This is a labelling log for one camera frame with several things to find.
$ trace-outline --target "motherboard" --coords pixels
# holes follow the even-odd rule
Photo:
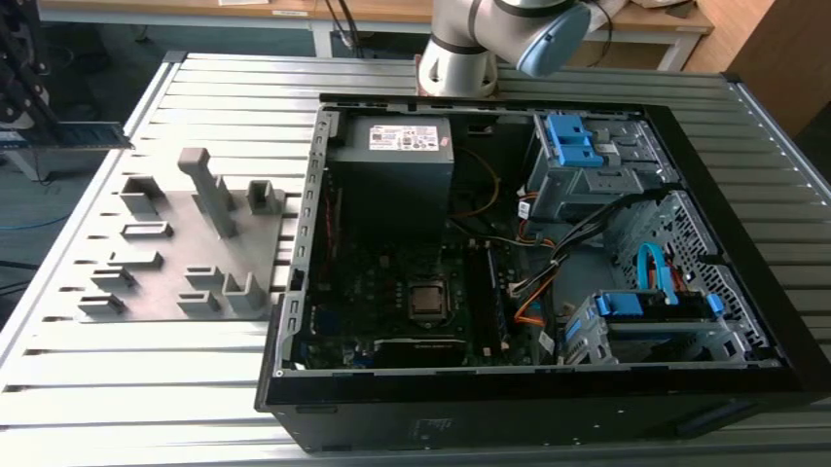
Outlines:
[[[318,284],[309,368],[532,364],[510,332],[514,251],[490,242],[349,248]]]

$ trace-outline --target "yellow wire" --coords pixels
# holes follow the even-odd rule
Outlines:
[[[492,178],[494,179],[494,195],[492,195],[492,199],[489,200],[489,203],[485,206],[482,206],[480,209],[476,209],[473,211],[461,212],[458,214],[451,214],[451,217],[462,218],[462,217],[473,217],[477,214],[484,213],[492,208],[492,206],[497,202],[497,198],[500,197],[501,179],[500,179],[500,176],[497,175],[497,171],[494,170],[494,167],[492,167],[488,160],[482,159],[482,156],[474,153],[469,148],[458,147],[457,149],[461,150],[463,153],[469,154],[470,156],[473,156],[480,161],[485,169],[492,174]]]

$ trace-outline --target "label sticker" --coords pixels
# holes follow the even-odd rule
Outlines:
[[[532,203],[526,201],[520,202],[520,209],[517,210],[520,214],[520,219],[529,220],[529,216],[532,215]]]
[[[556,340],[546,334],[546,331],[541,333],[541,345],[549,353],[556,353]]]
[[[307,17],[310,12],[294,12],[291,10],[271,10],[271,14],[277,17]]]
[[[614,143],[610,144],[596,144],[596,149],[600,153],[613,153],[620,154],[618,148],[614,146]]]
[[[369,129],[371,151],[439,151],[438,126],[377,125]]]

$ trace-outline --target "motherboard chip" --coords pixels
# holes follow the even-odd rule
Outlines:
[[[418,324],[438,323],[447,319],[447,300],[442,281],[411,284],[410,302],[410,318]]]

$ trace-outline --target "power supply label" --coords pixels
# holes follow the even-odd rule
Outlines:
[[[438,126],[377,125],[369,129],[371,151],[439,151]]]

